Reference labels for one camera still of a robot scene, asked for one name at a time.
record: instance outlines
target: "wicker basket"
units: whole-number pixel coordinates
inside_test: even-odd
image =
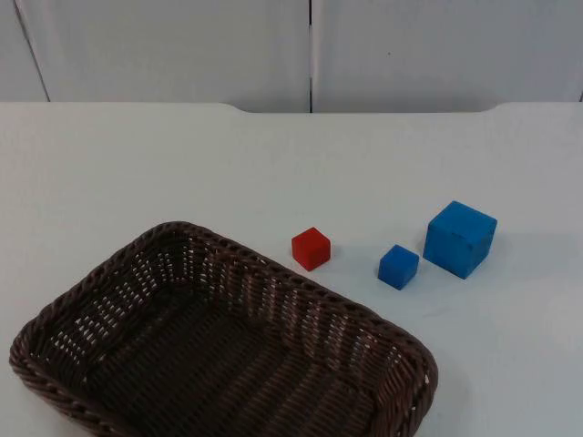
[[[411,436],[415,338],[212,232],[159,225],[16,337],[23,382],[100,436]]]

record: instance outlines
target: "white wall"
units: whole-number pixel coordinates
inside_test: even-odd
[[[0,101],[45,101],[12,0],[0,0]]]
[[[18,0],[53,101],[309,107],[298,0]]]
[[[313,0],[315,111],[578,101],[581,0]]]

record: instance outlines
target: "blue cube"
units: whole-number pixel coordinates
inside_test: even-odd
[[[465,279],[490,251],[497,220],[453,201],[429,223],[423,258]]]
[[[379,279],[401,290],[415,276],[418,265],[418,255],[395,244],[381,258]]]

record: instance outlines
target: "red cube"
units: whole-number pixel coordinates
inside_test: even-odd
[[[316,228],[309,228],[291,239],[293,258],[308,270],[330,259],[330,241]]]

